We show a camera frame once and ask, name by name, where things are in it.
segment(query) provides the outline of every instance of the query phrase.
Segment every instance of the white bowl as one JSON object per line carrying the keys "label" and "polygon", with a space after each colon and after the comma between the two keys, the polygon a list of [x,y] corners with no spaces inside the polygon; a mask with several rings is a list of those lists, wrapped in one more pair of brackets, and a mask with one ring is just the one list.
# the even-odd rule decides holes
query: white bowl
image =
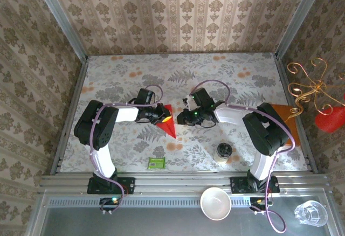
{"label": "white bowl", "polygon": [[230,197],[220,188],[206,189],[201,195],[200,202],[203,213],[214,221],[223,220],[231,210]]}

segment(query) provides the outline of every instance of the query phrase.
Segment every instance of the patterned wall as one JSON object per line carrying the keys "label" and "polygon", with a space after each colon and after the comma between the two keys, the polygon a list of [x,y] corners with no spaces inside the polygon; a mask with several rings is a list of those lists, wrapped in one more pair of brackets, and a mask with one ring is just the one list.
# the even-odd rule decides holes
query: patterned wall
{"label": "patterned wall", "polygon": [[[292,41],[283,62],[296,61],[301,64],[316,56],[328,61],[325,83],[332,86],[345,85],[338,75],[345,73],[345,0],[316,0],[302,27]],[[313,69],[306,65],[312,77],[319,77],[322,69]],[[298,75],[289,76],[290,81],[306,82],[306,78]],[[345,102],[345,88],[338,87],[327,90],[333,97]],[[323,97],[319,105],[327,103]],[[312,148],[318,168],[327,172],[332,180],[333,193],[339,204],[345,221],[345,126],[328,134],[319,130],[314,123],[317,114],[309,104],[302,114],[310,147]]]}
{"label": "patterned wall", "polygon": [[300,0],[59,0],[89,55],[274,52]]}
{"label": "patterned wall", "polygon": [[0,0],[0,235],[22,235],[80,62],[43,0]]}

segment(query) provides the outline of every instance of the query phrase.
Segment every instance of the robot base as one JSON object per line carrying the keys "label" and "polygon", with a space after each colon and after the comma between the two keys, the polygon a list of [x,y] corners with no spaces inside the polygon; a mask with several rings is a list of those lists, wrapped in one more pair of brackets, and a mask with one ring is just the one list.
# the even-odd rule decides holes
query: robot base
{"label": "robot base", "polygon": [[[258,181],[253,179],[249,174],[246,177],[231,177],[231,193],[232,194],[246,194],[246,193],[264,193],[267,181]],[[272,176],[268,188],[271,193],[280,193],[279,183],[277,177]]]}
{"label": "robot base", "polygon": [[[88,181],[87,193],[95,195],[120,195],[120,188],[103,178],[100,178],[95,173],[92,174],[92,178]],[[135,188],[135,178],[119,178],[117,172],[111,176],[112,180],[119,182],[126,195],[132,195]]]}

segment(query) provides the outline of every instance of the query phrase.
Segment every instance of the metal frame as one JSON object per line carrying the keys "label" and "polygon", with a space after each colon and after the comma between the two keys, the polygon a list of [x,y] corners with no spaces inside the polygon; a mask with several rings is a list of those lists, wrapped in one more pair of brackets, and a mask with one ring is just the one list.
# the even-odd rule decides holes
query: metal frame
{"label": "metal frame", "polygon": [[54,15],[55,19],[57,20],[59,26],[61,27],[63,33],[67,37],[68,41],[70,42],[71,46],[74,49],[74,52],[84,64],[87,59],[86,51],[84,46],[80,42],[80,38],[77,32],[74,30],[72,24],[68,20],[63,8],[61,7],[58,0],[44,0],[49,9],[51,10],[52,14]]}
{"label": "metal frame", "polygon": [[[295,100],[294,100],[293,96],[289,93],[289,91],[287,89],[289,81],[288,81],[288,78],[287,78],[284,66],[283,66],[283,64],[282,64],[282,62],[281,62],[281,60],[280,60],[280,58],[278,56],[275,56],[274,60],[275,60],[275,64],[276,64],[277,69],[278,69],[280,81],[281,81],[282,87],[284,89],[284,93],[285,93],[285,97],[287,99],[287,103],[290,106],[294,106],[295,107],[296,106]],[[303,128],[303,124],[302,124],[300,116],[296,117],[296,126],[297,126],[298,135],[300,137],[302,151],[305,154],[305,156],[307,156],[307,159],[309,161],[309,165],[310,165],[310,168],[312,169],[312,172],[313,173],[318,173],[318,168],[316,167],[315,159],[314,159],[312,150],[311,150],[311,148],[309,146],[307,135],[306,135],[306,132],[305,132],[305,130]]]}
{"label": "metal frame", "polygon": [[301,0],[276,50],[279,58],[286,53],[314,2],[315,0]]}
{"label": "metal frame", "polygon": [[86,77],[87,68],[88,68],[88,62],[86,62],[85,64],[81,66],[78,80],[77,80],[77,83],[75,84],[75,89],[73,92],[71,105],[68,109],[66,121],[65,121],[63,130],[61,132],[60,141],[57,147],[52,168],[50,170],[50,175],[56,174],[59,162],[64,158],[64,154],[65,154],[67,143],[68,143],[68,138],[70,136],[71,129],[72,129],[72,123],[73,123],[75,111],[77,110],[81,89]]}
{"label": "metal frame", "polygon": [[[40,235],[49,207],[50,198],[71,197],[89,198],[109,197],[109,195],[88,195],[86,193],[91,173],[67,173],[42,178],[36,208],[33,210],[27,236]],[[328,228],[330,235],[344,235],[343,225],[332,197],[331,187],[326,175],[312,174],[311,172],[275,172],[280,184],[280,194],[274,197],[302,197],[316,196],[328,214]],[[229,178],[232,176],[246,176],[243,172],[146,172],[122,173],[121,177],[135,177],[135,193],[126,199],[147,199],[159,197],[200,197],[202,192],[212,186],[225,190],[230,197],[263,196],[263,194],[232,195]]]}

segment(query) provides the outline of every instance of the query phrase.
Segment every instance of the table surface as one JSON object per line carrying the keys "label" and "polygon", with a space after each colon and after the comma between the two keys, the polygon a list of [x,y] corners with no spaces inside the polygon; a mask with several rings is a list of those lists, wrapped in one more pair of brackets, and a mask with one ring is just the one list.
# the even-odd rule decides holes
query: table surface
{"label": "table surface", "polygon": [[[158,84],[162,103],[171,104],[176,139],[152,124],[117,123],[109,143],[119,172],[147,172],[148,158],[165,157],[163,171],[246,171],[256,150],[244,126],[219,123],[210,129],[177,125],[187,94],[201,81],[218,79],[231,88],[229,103],[257,106],[262,102],[286,105],[287,101],[271,53],[202,53],[93,56],[73,120],[60,172],[93,171],[89,154],[73,129],[90,100],[127,102],[140,88]],[[216,82],[204,84],[214,100],[224,100],[227,90]],[[152,87],[159,96],[159,90]],[[226,164],[213,160],[217,146],[229,143],[233,154]],[[300,148],[283,154],[275,170],[307,170]]]}

